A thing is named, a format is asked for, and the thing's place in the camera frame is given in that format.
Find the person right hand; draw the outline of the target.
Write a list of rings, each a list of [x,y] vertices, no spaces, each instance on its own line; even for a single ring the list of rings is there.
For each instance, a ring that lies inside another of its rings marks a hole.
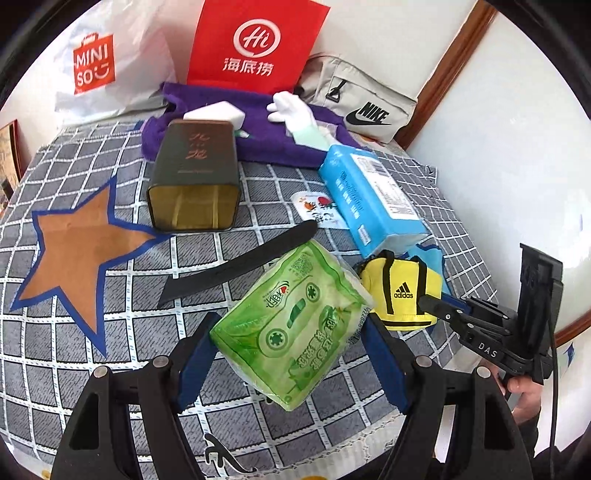
[[[519,397],[517,404],[512,408],[514,420],[518,425],[536,419],[542,407],[543,386],[534,382],[528,376],[512,377],[506,383],[500,379],[501,370],[491,362],[482,360],[480,366],[486,367],[490,372],[503,395],[507,392]]]

